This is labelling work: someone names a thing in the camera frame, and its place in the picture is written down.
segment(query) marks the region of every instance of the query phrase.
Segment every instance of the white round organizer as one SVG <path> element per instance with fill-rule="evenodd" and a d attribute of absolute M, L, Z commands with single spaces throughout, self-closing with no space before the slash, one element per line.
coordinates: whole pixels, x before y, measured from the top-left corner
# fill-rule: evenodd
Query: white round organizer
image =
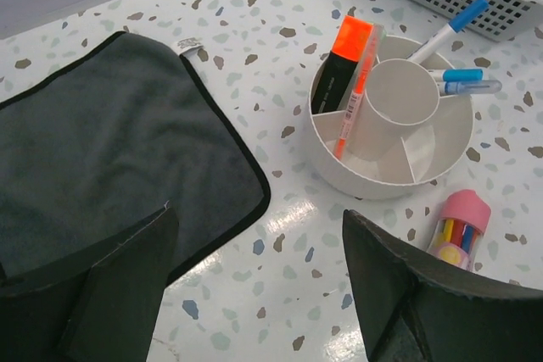
<path fill-rule="evenodd" d="M 387 36 L 378 58 L 406 58 L 420 44 Z M 429 70 L 454 68 L 437 53 L 422 66 Z M 399 137 L 378 161 L 361 159 L 360 151 L 353 151 L 349 145 L 343 160 L 337 160 L 332 150 L 344 111 L 311 114 L 311 97 L 321 73 L 322 67 L 316 73 L 305 110 L 304 148 L 322 178 L 338 190 L 365 199 L 396 198 L 448 172 L 466 151 L 473 134 L 472 100 L 470 96 L 448 96 L 439 99 L 437 112 L 425 126 L 405 139 Z"/>

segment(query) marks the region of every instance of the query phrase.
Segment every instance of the brown speckle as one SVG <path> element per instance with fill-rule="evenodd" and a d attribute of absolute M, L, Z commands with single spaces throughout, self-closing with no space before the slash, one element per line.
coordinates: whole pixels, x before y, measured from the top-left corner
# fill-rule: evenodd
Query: brown speckle
<path fill-rule="evenodd" d="M 247 0 L 247 5 L 249 7 L 251 7 L 252 5 L 254 5 L 256 3 L 256 0 Z"/>
<path fill-rule="evenodd" d="M 492 64 L 488 59 L 486 59 L 485 57 L 478 57 L 476 58 L 474 61 L 475 65 L 477 65 L 478 67 L 483 67 L 483 68 L 489 68 L 490 65 Z"/>
<path fill-rule="evenodd" d="M 281 138 L 284 139 L 285 137 L 292 135 L 294 131 L 294 126 L 285 126 L 283 132 L 281 133 Z"/>
<path fill-rule="evenodd" d="M 314 42 L 310 46 L 307 46 L 306 48 L 304 48 L 304 53 L 305 54 L 313 54 L 315 52 L 315 50 L 316 50 L 316 42 Z"/>
<path fill-rule="evenodd" d="M 481 161 L 481 155 L 474 148 L 469 148 L 466 151 L 466 155 L 468 159 L 474 161 L 475 163 L 478 163 L 479 161 Z"/>
<path fill-rule="evenodd" d="M 517 235 L 515 235 L 514 233 L 506 233 L 506 239 L 507 239 L 509 242 L 516 242 L 516 241 L 518 241 Z"/>
<path fill-rule="evenodd" d="M 305 336 L 297 337 L 292 342 L 292 349 L 294 351 L 299 351 L 300 348 L 302 348 L 302 345 L 304 344 Z"/>
<path fill-rule="evenodd" d="M 532 94 L 529 92 L 526 92 L 524 94 L 523 101 L 524 103 L 526 103 L 527 106 L 534 106 L 534 99 L 532 99 Z"/>
<path fill-rule="evenodd" d="M 143 17 L 143 13 L 142 12 L 137 12 L 135 14 L 131 14 L 130 16 L 128 16 L 127 19 L 129 19 L 129 20 L 140 20 L 142 17 Z"/>
<path fill-rule="evenodd" d="M 274 248 L 274 250 L 276 252 L 281 253 L 281 251 L 283 250 L 283 241 L 284 240 L 285 240 L 285 234 L 284 233 L 282 233 L 281 235 L 279 235 L 277 237 L 277 239 L 273 243 L 273 248 Z"/>
<path fill-rule="evenodd" d="M 413 228 L 411 228 L 408 232 L 407 232 L 407 240 L 410 242 L 412 241 L 413 239 L 415 239 L 415 235 L 417 234 L 417 231 L 415 231 Z"/>
<path fill-rule="evenodd" d="M 32 64 L 32 62 L 28 58 L 20 59 L 15 63 L 15 68 L 18 70 L 24 70 L 30 64 Z"/>
<path fill-rule="evenodd" d="M 259 320 L 266 318 L 266 308 L 262 307 L 258 310 L 258 313 L 256 313 L 256 318 Z"/>
<path fill-rule="evenodd" d="M 247 58 L 245 59 L 245 65 L 249 65 L 254 63 L 258 59 L 258 55 L 256 54 L 249 54 Z"/>
<path fill-rule="evenodd" d="M 506 152 L 510 152 L 509 143 L 503 137 L 497 137 L 494 139 L 495 144 L 503 148 Z"/>
<path fill-rule="evenodd" d="M 460 48 L 464 47 L 464 43 L 456 40 L 452 43 L 451 51 L 459 50 Z"/>
<path fill-rule="evenodd" d="M 532 156 L 535 156 L 538 159 L 541 159 L 543 157 L 543 147 L 542 146 L 534 146 L 532 148 L 528 148 L 528 151 Z"/>
<path fill-rule="evenodd" d="M 295 29 L 290 29 L 288 27 L 283 27 L 280 31 L 279 31 L 279 34 L 283 37 L 294 37 L 296 36 L 296 30 Z"/>
<path fill-rule="evenodd" d="M 193 2 L 193 4 L 191 5 L 191 8 L 193 8 L 194 10 L 198 10 L 198 8 L 200 7 L 201 2 L 202 2 L 202 0 L 195 0 Z"/>
<path fill-rule="evenodd" d="M 216 55 L 215 57 L 213 57 L 213 62 L 215 63 L 215 65 L 217 66 L 219 70 L 222 70 L 222 67 L 224 67 L 223 57 L 219 57 L 218 55 Z"/>
<path fill-rule="evenodd" d="M 200 48 L 197 52 L 198 58 L 200 58 L 200 61 L 205 63 L 210 59 L 210 55 L 205 51 L 203 48 Z"/>

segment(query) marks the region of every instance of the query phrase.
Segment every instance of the pen holder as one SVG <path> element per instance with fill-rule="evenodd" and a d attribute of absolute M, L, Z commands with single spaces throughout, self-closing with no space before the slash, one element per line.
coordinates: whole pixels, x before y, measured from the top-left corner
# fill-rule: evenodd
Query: pen holder
<path fill-rule="evenodd" d="M 427 70 L 405 59 L 383 61 L 366 83 L 347 147 L 377 161 L 427 123 L 438 106 L 439 90 Z"/>
<path fill-rule="evenodd" d="M 474 190 L 455 192 L 441 210 L 428 252 L 451 265 L 471 270 L 490 213 L 490 207 Z"/>
<path fill-rule="evenodd" d="M 387 60 L 405 59 L 420 45 L 421 43 L 404 37 L 387 36 L 378 50 L 380 64 Z M 429 70 L 454 68 L 437 53 L 432 54 L 422 67 Z M 425 115 L 429 117 L 423 120 L 421 125 L 403 135 L 399 134 L 397 141 L 392 142 L 388 151 L 374 161 L 365 159 L 363 148 L 358 146 L 364 140 L 359 131 L 372 128 L 361 127 L 361 123 L 356 123 L 347 142 L 344 157 L 339 161 L 334 157 L 333 149 L 338 140 L 344 111 L 311 114 L 311 97 L 321 72 L 322 67 L 317 71 L 309 92 L 302 142 L 307 158 L 316 171 L 341 192 L 365 199 L 399 197 L 414 192 L 421 185 L 447 173 L 464 155 L 473 131 L 471 97 L 449 96 L 440 97 L 439 106 L 433 114 L 430 112 L 432 109 L 426 110 Z M 376 72 L 378 71 L 372 72 L 368 82 L 373 81 Z M 401 87 L 406 84 L 407 81 L 400 82 Z M 430 96 L 425 103 L 430 104 L 432 101 Z M 363 110 L 362 105 L 359 110 L 360 120 Z"/>

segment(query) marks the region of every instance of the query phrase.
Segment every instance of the table surface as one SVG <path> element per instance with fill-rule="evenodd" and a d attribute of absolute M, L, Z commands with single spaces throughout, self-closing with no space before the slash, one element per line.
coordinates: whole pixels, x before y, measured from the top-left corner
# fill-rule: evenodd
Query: table surface
<path fill-rule="evenodd" d="M 487 67 L 504 91 L 473 99 L 471 147 L 436 186 L 368 202 L 332 189 L 300 148 L 312 77 L 346 14 L 419 41 L 445 22 L 406 0 L 115 0 L 0 42 L 4 100 L 114 31 L 166 44 L 196 36 L 205 48 L 189 58 L 266 172 L 266 214 L 165 291 L 148 361 L 364 360 L 344 209 L 425 248 L 439 205 L 475 188 L 492 208 L 475 272 L 543 288 L 543 31 L 447 43 L 456 67 Z"/>

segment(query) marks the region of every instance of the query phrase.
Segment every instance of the orange highlighter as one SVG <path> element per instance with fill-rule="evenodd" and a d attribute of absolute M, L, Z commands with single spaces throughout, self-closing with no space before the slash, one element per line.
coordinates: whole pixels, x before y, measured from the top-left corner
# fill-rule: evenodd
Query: orange highlighter
<path fill-rule="evenodd" d="M 377 50 L 379 48 L 379 43 L 381 42 L 384 27 L 381 25 L 373 25 L 370 30 L 371 34 L 369 35 L 366 49 L 361 58 L 360 74 L 356 80 L 355 88 L 350 94 L 347 110 L 345 110 L 345 116 L 343 118 L 343 123 L 341 124 L 339 138 L 333 150 L 333 155 L 338 160 L 343 158 L 347 137 L 349 137 L 350 130 L 355 122 L 356 114 L 358 113 L 358 108 L 360 107 L 362 95 L 364 94 L 364 89 L 366 87 L 366 81 L 372 70 L 375 57 L 377 56 Z"/>

